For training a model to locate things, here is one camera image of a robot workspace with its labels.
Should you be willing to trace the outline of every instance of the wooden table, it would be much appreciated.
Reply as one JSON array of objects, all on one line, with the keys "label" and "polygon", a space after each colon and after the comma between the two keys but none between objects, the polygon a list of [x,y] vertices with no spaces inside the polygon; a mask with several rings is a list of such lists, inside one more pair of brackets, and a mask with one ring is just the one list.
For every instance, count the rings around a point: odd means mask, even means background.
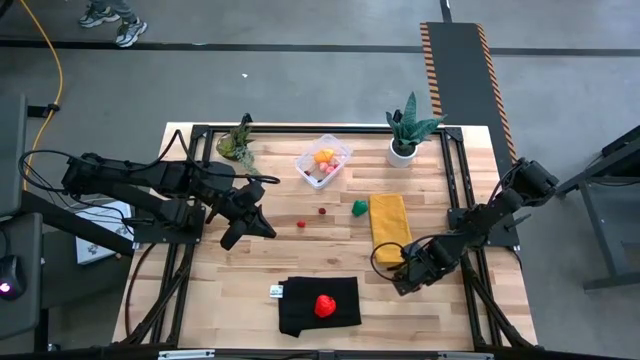
[{"label": "wooden table", "polygon": [[[169,123],[162,148],[176,129],[188,139],[192,123]],[[484,126],[463,126],[464,143],[476,201],[486,202],[498,181],[496,163]],[[351,161],[324,190],[313,190],[296,172],[294,159],[318,134],[253,134],[250,144],[256,166],[275,175],[280,185],[265,185],[264,214],[278,233],[276,239],[243,237],[227,252],[219,240],[227,221],[218,216],[205,227],[196,248],[185,305],[180,347],[245,349],[340,350],[466,350],[471,333],[460,271],[435,285],[404,297],[371,270],[369,217],[355,218],[355,200],[370,194],[401,193],[413,238],[446,230],[450,207],[438,140],[423,143],[410,168],[390,168],[385,156],[389,135],[337,134],[353,149]],[[222,159],[215,149],[212,159]],[[458,159],[453,151],[455,173]],[[182,160],[179,145],[167,160]],[[244,173],[239,164],[236,170]],[[246,180],[236,180],[242,186]],[[459,194],[464,204],[464,195]],[[324,207],[326,215],[319,215]],[[305,220],[306,228],[296,227]],[[135,326],[155,301],[160,287],[167,246],[157,246],[142,265],[131,301]],[[529,341],[535,332],[520,268],[513,254],[487,248],[494,297],[505,314]],[[132,264],[137,263],[138,252]],[[289,276],[356,276],[360,291],[362,325],[305,330],[300,338],[278,331],[277,300],[269,286]],[[114,340],[124,338],[121,306]],[[489,337],[486,312],[479,306],[483,334]],[[169,328],[167,316],[164,329]]]}]

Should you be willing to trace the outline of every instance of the white tag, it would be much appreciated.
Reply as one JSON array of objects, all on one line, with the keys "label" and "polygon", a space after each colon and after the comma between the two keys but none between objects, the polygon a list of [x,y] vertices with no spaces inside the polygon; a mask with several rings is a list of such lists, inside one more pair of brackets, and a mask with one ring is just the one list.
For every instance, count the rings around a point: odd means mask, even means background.
[{"label": "white tag", "polygon": [[271,285],[269,288],[269,296],[272,298],[282,298],[282,289],[284,287],[282,285]]}]

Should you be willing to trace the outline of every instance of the sneaker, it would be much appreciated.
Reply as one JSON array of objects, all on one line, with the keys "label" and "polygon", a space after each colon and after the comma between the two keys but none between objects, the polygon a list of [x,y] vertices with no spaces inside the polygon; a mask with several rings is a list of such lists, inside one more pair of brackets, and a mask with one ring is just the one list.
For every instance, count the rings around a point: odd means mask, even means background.
[{"label": "sneaker", "polygon": [[138,19],[134,23],[123,21],[118,28],[118,36],[116,37],[116,45],[120,47],[129,47],[138,41],[138,36],[147,31],[147,23]]},{"label": "sneaker", "polygon": [[98,12],[96,7],[92,4],[89,5],[89,9],[84,13],[84,16],[78,20],[78,23],[83,28],[89,29],[94,26],[101,25],[103,22],[114,22],[119,19],[120,16],[111,11],[111,8],[108,7],[105,11]]}]

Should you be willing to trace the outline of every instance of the small potted plant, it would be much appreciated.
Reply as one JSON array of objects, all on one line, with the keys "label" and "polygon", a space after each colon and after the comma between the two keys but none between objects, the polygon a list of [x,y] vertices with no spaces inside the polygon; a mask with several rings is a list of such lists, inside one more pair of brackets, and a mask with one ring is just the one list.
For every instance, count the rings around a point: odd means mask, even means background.
[{"label": "small potted plant", "polygon": [[240,125],[229,130],[222,135],[216,144],[218,153],[227,160],[238,161],[251,175],[259,175],[258,170],[253,166],[255,161],[253,153],[247,145],[253,140],[248,139],[251,127],[248,123],[253,122],[249,113],[242,116]]},{"label": "small potted plant", "polygon": [[418,153],[418,144],[428,141],[444,118],[416,121],[416,95],[411,92],[404,114],[396,110],[387,112],[387,122],[391,126],[393,138],[389,143],[387,160],[394,167],[407,167]]}]

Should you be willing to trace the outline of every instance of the concrete floor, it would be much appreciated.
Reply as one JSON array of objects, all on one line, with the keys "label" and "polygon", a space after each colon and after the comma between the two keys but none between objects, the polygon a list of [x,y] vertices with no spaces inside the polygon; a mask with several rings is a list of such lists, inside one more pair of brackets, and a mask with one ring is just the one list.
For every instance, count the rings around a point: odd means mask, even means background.
[{"label": "concrete floor", "polygon": [[[480,22],[497,47],[638,48],[640,4],[615,0],[450,0],[453,20]],[[51,37],[108,40],[115,25],[80,31],[83,1],[31,0]],[[437,0],[131,0],[150,21],[144,41],[418,45],[420,21],[440,21]],[[0,20],[0,38],[37,38],[22,9]],[[60,51],[65,91],[42,148],[147,161],[168,121],[384,121],[415,90],[429,113],[419,54]],[[561,180],[638,124],[637,58],[495,57],[518,154]],[[57,75],[47,50],[0,48],[1,93],[50,102]],[[29,139],[40,125],[29,120]],[[154,139],[140,142],[140,134]],[[569,146],[567,134],[581,140]],[[57,181],[60,162],[36,168]],[[518,229],[524,277],[541,345],[637,358],[640,287],[585,294],[605,275],[582,200],[552,200]],[[52,340],[107,344],[122,289],[58,309]],[[28,351],[28,335],[0,353]]]}]

